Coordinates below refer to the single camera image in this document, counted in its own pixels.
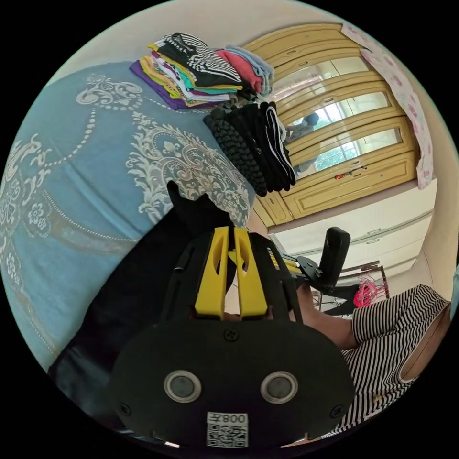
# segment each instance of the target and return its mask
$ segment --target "stack of folded clothes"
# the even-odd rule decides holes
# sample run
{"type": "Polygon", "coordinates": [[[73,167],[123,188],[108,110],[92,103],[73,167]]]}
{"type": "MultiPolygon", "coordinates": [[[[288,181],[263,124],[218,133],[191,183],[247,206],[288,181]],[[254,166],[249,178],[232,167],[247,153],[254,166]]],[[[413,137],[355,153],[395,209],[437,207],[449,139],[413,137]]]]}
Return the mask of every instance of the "stack of folded clothes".
{"type": "Polygon", "coordinates": [[[176,32],[148,45],[150,54],[131,65],[172,109],[211,107],[268,94],[273,68],[243,48],[211,49],[176,32]]]}
{"type": "Polygon", "coordinates": [[[233,106],[230,113],[217,108],[203,121],[259,196],[288,191],[296,184],[289,152],[283,144],[285,128],[274,102],[233,106]]]}

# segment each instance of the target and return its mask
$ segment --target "mirror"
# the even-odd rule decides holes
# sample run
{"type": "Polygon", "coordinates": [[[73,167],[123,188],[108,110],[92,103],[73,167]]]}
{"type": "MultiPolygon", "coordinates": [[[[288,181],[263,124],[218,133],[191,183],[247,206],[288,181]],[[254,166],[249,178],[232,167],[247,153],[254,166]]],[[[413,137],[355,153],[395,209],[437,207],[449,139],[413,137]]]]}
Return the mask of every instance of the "mirror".
{"type": "Polygon", "coordinates": [[[344,163],[381,148],[400,143],[402,137],[398,128],[376,132],[352,142],[344,142],[314,158],[308,159],[294,167],[298,179],[323,171],[329,167],[344,163]]]}
{"type": "Polygon", "coordinates": [[[320,82],[349,73],[364,72],[371,67],[361,57],[341,57],[332,59],[313,66],[305,67],[285,76],[273,83],[273,91],[270,100],[280,100],[301,91],[302,89],[315,86],[318,94],[323,92],[323,85],[320,82]]]}
{"type": "Polygon", "coordinates": [[[327,105],[312,113],[306,113],[295,121],[285,126],[287,137],[285,144],[288,145],[312,131],[327,127],[332,123],[359,115],[367,111],[382,109],[389,106],[389,100],[385,93],[374,92],[352,97],[341,102],[327,105]]]}

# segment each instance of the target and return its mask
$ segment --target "qr code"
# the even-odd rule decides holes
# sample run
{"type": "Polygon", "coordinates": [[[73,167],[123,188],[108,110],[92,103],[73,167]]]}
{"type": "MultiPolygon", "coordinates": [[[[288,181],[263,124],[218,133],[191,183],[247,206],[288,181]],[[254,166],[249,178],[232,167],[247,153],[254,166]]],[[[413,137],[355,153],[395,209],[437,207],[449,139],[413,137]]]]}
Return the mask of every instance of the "qr code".
{"type": "Polygon", "coordinates": [[[248,425],[208,424],[207,446],[244,448],[248,446],[248,425]]]}

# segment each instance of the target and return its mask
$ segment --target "black and white striped cloth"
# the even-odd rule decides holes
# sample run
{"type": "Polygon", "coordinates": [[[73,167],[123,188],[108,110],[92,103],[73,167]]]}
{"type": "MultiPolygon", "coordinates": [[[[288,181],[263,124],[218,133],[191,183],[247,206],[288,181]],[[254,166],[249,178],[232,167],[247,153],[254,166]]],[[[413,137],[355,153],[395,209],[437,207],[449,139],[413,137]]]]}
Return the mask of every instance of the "black and white striped cloth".
{"type": "Polygon", "coordinates": [[[370,419],[409,389],[415,379],[400,378],[403,364],[448,304],[432,288],[418,285],[389,300],[354,311],[352,330],[358,347],[343,354],[356,396],[341,422],[322,438],[370,419]]]}
{"type": "Polygon", "coordinates": [[[161,40],[155,42],[155,45],[160,54],[173,59],[193,72],[197,86],[237,86],[242,82],[233,66],[194,35],[176,32],[172,35],[165,35],[161,40]]]}

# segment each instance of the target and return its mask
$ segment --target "blue bedspread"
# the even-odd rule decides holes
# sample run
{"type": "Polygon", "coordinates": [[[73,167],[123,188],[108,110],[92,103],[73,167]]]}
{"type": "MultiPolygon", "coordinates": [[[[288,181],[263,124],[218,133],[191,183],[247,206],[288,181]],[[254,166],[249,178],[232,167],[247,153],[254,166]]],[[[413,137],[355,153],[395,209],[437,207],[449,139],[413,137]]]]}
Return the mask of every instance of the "blue bedspread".
{"type": "Polygon", "coordinates": [[[11,149],[0,189],[0,262],[8,300],[47,369],[93,297],[182,195],[208,193],[238,226],[254,191],[218,147],[206,110],[169,109],[128,63],[46,87],[11,149]]]}

